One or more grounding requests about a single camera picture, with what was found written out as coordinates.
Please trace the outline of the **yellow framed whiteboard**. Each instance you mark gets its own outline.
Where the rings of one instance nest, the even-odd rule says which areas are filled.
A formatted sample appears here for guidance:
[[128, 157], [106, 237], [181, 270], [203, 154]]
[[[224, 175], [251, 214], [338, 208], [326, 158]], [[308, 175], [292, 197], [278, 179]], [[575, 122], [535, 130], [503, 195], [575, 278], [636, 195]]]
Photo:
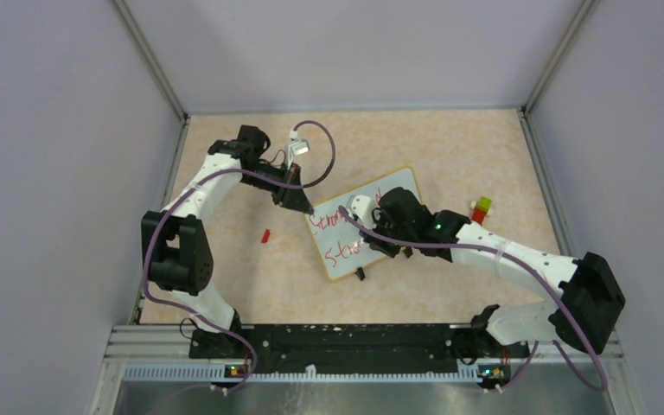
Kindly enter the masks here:
[[338, 213], [338, 207], [347, 205], [351, 198], [359, 195], [379, 201], [384, 193], [397, 187], [420, 196], [412, 167], [402, 167], [318, 202], [313, 206], [314, 212], [304, 216], [329, 280], [336, 281], [353, 275], [358, 269], [386, 258], [385, 254], [372, 250], [363, 242], [358, 229], [347, 223]]

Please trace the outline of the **red marker cap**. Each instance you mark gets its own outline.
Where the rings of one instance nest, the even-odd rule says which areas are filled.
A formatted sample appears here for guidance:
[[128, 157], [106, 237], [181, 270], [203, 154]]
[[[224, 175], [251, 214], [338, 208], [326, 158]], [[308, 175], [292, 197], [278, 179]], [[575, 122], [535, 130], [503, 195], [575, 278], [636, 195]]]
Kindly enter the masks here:
[[266, 244], [268, 242], [269, 238], [270, 238], [270, 235], [271, 235], [271, 230], [270, 229], [265, 229], [265, 231], [263, 233], [263, 236], [262, 236], [262, 239], [261, 239], [261, 243]]

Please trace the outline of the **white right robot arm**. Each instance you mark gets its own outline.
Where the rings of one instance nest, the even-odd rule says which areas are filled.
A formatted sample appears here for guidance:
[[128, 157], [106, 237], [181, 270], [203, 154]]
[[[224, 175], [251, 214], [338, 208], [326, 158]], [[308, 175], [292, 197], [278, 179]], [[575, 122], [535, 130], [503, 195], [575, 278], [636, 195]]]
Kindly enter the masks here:
[[472, 343], [495, 356], [516, 342], [561, 342], [600, 355], [626, 300], [609, 262], [587, 252], [581, 259], [524, 246], [450, 211], [431, 212], [409, 189], [379, 200], [352, 196], [348, 214], [372, 250], [390, 258], [418, 251], [426, 257], [489, 271], [539, 297], [537, 303], [492, 305], [471, 322]]

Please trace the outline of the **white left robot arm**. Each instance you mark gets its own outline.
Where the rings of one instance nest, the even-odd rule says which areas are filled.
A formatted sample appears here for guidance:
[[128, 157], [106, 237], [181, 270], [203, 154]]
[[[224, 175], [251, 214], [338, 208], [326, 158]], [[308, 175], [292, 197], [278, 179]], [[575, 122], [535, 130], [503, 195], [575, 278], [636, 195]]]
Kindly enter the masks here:
[[258, 127], [242, 125], [233, 140], [211, 144], [198, 172], [182, 192], [160, 211], [141, 219], [144, 297], [152, 303], [189, 313], [201, 329], [212, 332], [210, 347], [222, 357], [236, 355], [243, 335], [233, 327], [235, 309], [214, 287], [214, 257], [206, 226], [222, 200], [238, 184], [262, 189], [272, 202], [312, 214], [294, 156], [310, 147], [290, 130], [284, 160], [278, 166], [263, 159], [270, 138]]

